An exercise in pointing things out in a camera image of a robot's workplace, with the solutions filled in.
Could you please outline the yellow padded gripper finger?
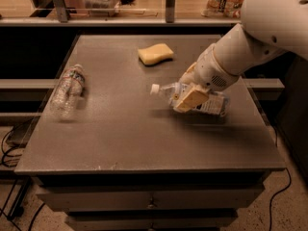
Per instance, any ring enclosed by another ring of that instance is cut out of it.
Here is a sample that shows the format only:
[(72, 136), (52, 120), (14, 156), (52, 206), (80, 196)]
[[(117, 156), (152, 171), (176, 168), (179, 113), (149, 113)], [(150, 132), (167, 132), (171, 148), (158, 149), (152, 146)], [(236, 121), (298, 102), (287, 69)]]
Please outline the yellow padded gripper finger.
[(189, 85), (194, 81), (194, 68), (196, 63), (191, 64), (188, 69), (184, 72), (184, 74), (179, 79), (180, 83)]
[(209, 99), (210, 90), (200, 85), (189, 84), (174, 96), (173, 109), (179, 113), (188, 112)]

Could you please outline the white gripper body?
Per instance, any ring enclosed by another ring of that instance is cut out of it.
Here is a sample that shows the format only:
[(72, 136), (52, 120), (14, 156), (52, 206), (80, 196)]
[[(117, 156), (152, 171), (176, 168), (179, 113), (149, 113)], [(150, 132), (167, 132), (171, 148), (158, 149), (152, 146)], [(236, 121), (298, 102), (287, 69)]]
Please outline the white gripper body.
[(194, 84), (213, 91), (222, 91), (235, 84), (239, 77), (224, 70), (215, 58), (215, 44), (211, 44), (195, 61)]

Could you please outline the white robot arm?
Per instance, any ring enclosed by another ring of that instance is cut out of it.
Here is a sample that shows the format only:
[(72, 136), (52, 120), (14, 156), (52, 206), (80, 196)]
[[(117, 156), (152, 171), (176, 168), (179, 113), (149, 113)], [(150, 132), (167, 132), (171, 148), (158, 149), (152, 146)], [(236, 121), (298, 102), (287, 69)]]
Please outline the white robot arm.
[(188, 87), (173, 109), (185, 113), (242, 73), (286, 52), (308, 59), (308, 0), (244, 0), (241, 22), (200, 54), (180, 81)]

